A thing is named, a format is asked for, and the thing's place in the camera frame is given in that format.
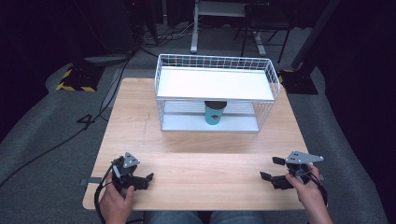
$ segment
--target black cable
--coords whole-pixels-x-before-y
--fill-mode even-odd
[[[113,82],[111,83],[111,85],[110,85],[110,88],[108,88],[108,90],[107,90],[106,95],[108,95],[108,93],[110,92],[110,90],[111,90],[111,88],[113,87],[114,83],[115,83],[117,80],[119,81],[118,84],[117,84],[116,89],[113,91],[113,95],[111,96],[109,102],[111,102],[111,101],[113,100],[113,98],[114,98],[114,96],[115,96],[115,94],[116,94],[116,92],[117,92],[117,89],[119,88],[120,80],[121,80],[123,71],[124,71],[124,69],[125,69],[125,67],[126,67],[126,64],[128,64],[128,62],[129,62],[129,61],[125,61],[125,63],[123,63],[123,64],[121,65],[121,67],[120,67],[120,69],[119,69],[119,75],[114,79],[114,81],[113,81]],[[102,119],[104,119],[105,121],[108,122],[108,119],[105,119],[105,118],[102,116],[102,113],[100,112],[100,111],[102,110],[102,106],[103,106],[103,103],[105,102],[105,99],[106,99],[106,97],[103,98],[103,101],[102,101],[102,103],[101,103],[101,105],[100,105],[99,114],[100,114],[100,117],[101,117]]]
[[[321,186],[321,184],[320,184],[318,178],[317,178],[314,174],[308,173],[308,175],[306,175],[306,176],[307,176],[312,182],[314,182],[318,187]]]
[[[173,28],[173,31],[172,31],[170,34],[167,34],[167,31],[168,31],[168,30],[169,30],[169,28],[166,29],[161,35],[157,35],[158,41],[159,41],[158,44],[157,44],[157,43],[148,43],[148,42],[147,42],[148,40],[154,40],[154,38],[150,37],[151,34],[149,33],[149,31],[146,31],[146,32],[142,35],[141,44],[140,44],[140,45],[143,45],[143,46],[149,47],[149,48],[158,47],[158,46],[163,42],[163,40],[164,40],[165,38],[167,38],[169,35],[172,35],[172,34],[174,33],[175,28]]]
[[[136,222],[142,222],[142,221],[144,221],[144,220],[145,220],[145,219],[143,219],[143,218],[137,218],[137,219],[134,219],[134,220],[131,220],[131,221],[127,221],[126,224],[136,223]]]
[[[130,55],[130,57],[128,58],[128,60],[122,65],[122,70],[121,73],[123,73],[126,64],[128,64],[129,61],[131,61],[131,59],[134,56],[134,52]],[[108,101],[108,103],[106,104],[106,106],[99,112],[98,115],[96,115],[96,117],[94,117],[91,121],[89,121],[85,127],[81,128],[78,132],[76,132],[75,134],[73,134],[72,136],[68,137],[66,140],[62,141],[60,144],[56,145],[55,147],[52,147],[46,151],[44,151],[43,153],[39,154],[38,156],[32,158],[31,160],[29,160],[28,162],[26,162],[24,165],[20,166],[18,169],[14,170],[9,176],[7,176],[1,183],[0,183],[0,188],[2,188],[7,182],[8,180],[14,176],[17,172],[19,172],[21,169],[25,168],[26,166],[28,166],[29,164],[31,164],[32,162],[40,159],[41,157],[43,157],[44,155],[50,153],[51,151],[57,149],[58,147],[61,147],[62,145],[66,144],[67,142],[69,142],[70,140],[72,140],[73,138],[75,138],[77,135],[81,134],[83,131],[87,130],[87,128],[92,125],[101,115],[102,113],[108,108],[108,106],[110,105],[111,101],[113,100],[114,96],[115,96],[116,92],[113,92],[113,95],[111,96],[110,101]]]
[[[186,37],[187,35],[192,35],[192,33],[186,33],[184,35],[182,34],[184,31],[188,30],[189,27],[190,27],[190,25],[185,27],[185,28],[180,28],[178,31],[176,31],[176,28],[173,28],[173,31],[171,33],[169,33],[169,34],[166,33],[169,29],[166,29],[166,31],[163,32],[162,35],[159,35],[159,44],[158,45],[156,43],[155,44],[147,43],[146,42],[147,38],[145,38],[143,36],[143,41],[142,41],[141,45],[146,47],[146,48],[163,47],[167,43],[169,43],[169,42],[171,42],[173,40],[179,40],[179,39],[182,39],[182,38]]]
[[[114,59],[114,60],[108,60],[108,61],[104,61],[104,62],[90,62],[88,61],[90,64],[92,64],[93,66],[103,66],[103,67],[107,67],[107,66],[112,66],[112,65],[116,65],[119,63],[124,63],[128,60],[129,58],[129,54],[126,54],[123,58],[120,59]]]
[[[106,178],[108,176],[108,173],[110,173],[112,167],[113,167],[113,163],[111,163],[110,167],[108,167],[105,176],[102,178],[102,180],[99,183],[99,186],[96,189],[96,192],[95,192],[95,194],[93,196],[93,202],[95,204],[96,213],[99,216],[101,222],[104,223],[104,224],[106,223],[106,221],[105,221],[105,218],[102,215],[102,212],[100,211],[99,195],[100,195],[100,192],[102,191],[102,189],[105,187],[105,186],[103,186],[103,183],[105,182],[105,180],[106,180]]]
[[[144,49],[142,47],[140,47],[140,49],[143,50],[144,52],[146,52],[147,54],[149,54],[149,55],[151,55],[151,56],[153,56],[155,58],[158,58],[158,55],[156,55],[156,54],[154,54],[154,53],[152,53],[152,52],[150,52],[150,51],[148,51],[148,50],[146,50],[146,49]]]

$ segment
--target cup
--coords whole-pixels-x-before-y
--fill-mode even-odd
[[[218,124],[225,106],[227,106],[225,101],[205,101],[206,123],[210,125]]]

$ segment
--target person's hand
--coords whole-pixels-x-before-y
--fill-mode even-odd
[[[319,170],[314,165],[309,165],[311,173],[319,177]],[[306,184],[302,184],[295,176],[286,174],[286,179],[297,190],[300,202],[303,204],[309,218],[309,223],[332,223],[326,204],[318,189],[318,185],[310,180]]]
[[[112,176],[113,173],[109,173],[106,178],[106,191],[99,202],[100,210],[107,224],[124,224],[132,213],[134,186],[127,189],[124,199],[111,183]]]

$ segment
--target dark background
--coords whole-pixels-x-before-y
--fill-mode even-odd
[[[86,19],[73,1],[1,4],[0,140],[48,93],[45,82],[54,71],[81,57],[112,53],[93,34],[114,50],[134,44],[128,15],[116,13],[125,10],[123,2],[77,2]],[[191,21],[185,8],[192,8],[193,1],[166,3],[169,25]],[[312,27],[326,1],[307,3],[297,26]],[[341,1],[304,58],[324,76],[332,111],[375,182],[389,223],[396,223],[390,210],[396,201],[391,172],[396,158],[395,11],[393,1]]]

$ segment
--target chair leg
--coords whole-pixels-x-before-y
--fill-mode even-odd
[[[238,28],[238,31],[236,32],[236,35],[233,37],[233,40],[235,40],[237,37],[238,37],[238,35],[239,35],[239,32],[241,32],[241,26],[239,26],[239,28]]]
[[[245,43],[247,42],[247,35],[248,35],[248,27],[245,28],[244,42],[242,43],[241,58],[244,56]]]
[[[290,29],[286,33],[285,40],[283,41],[282,50],[280,51],[279,59],[277,60],[278,63],[280,63],[280,59],[282,58],[282,55],[283,55],[283,50],[285,50],[286,42],[288,41],[288,37],[289,37],[289,33],[290,33]]]
[[[267,42],[270,42],[270,41],[272,40],[272,38],[277,34],[277,32],[278,32],[278,31],[275,31],[275,32],[271,35],[271,37],[269,37],[269,38],[267,39]]]

